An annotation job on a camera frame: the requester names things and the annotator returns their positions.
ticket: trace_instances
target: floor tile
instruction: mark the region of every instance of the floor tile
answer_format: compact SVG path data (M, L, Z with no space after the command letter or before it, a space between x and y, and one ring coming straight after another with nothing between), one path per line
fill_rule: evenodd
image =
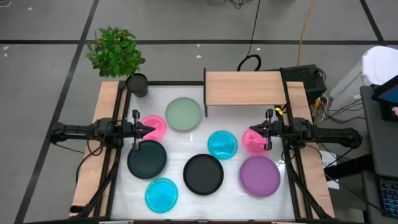
M250 39L257 1L235 9L229 1L113 0L100 1L88 35L94 30L118 26L141 40ZM300 38L310 0L261 1L255 39ZM374 40L371 26L359 1L315 1L305 39Z
M366 2L384 40L398 40L398 1L366 0Z
M93 0L19 0L0 8L0 39L78 40Z
M0 102L5 105L0 115L7 127L0 139L0 169L6 170L0 184L3 223L14 222L76 50L75 45L8 47L0 55Z

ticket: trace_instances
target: pink plate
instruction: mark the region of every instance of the pink plate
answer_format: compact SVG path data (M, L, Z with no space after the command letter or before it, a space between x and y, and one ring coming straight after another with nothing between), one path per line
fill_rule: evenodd
M166 134L166 122L165 120L157 115L148 115L141 120L141 123L145 126L150 126L155 128L156 130L145 135L143 140L155 140L160 141L163 139Z
M267 151L264 150L266 142L267 140L265 138L251 129L245 130L242 136L243 148L252 155L265 155L267 153Z

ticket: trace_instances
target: yellow cable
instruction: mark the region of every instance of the yellow cable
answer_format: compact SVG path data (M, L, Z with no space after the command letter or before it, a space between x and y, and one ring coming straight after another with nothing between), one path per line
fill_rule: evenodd
M310 17L310 14L311 14L313 2L314 2L314 0L311 0L310 8L308 9L307 16L305 18L305 22L304 22L304 25L303 25L303 30L301 31L300 43L298 45L297 66L299 66L300 63L301 63L301 46L302 46L302 42L303 42L304 31L305 31L305 28L307 27L308 18Z

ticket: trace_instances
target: light blue plate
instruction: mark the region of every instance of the light blue plate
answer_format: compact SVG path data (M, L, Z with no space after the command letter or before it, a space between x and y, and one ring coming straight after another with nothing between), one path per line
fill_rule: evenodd
M174 182L167 178L152 181L145 191L145 203L156 213L170 211L178 199L178 190Z
M238 150L238 141L229 131L216 131L209 137L207 148L217 159L229 159Z

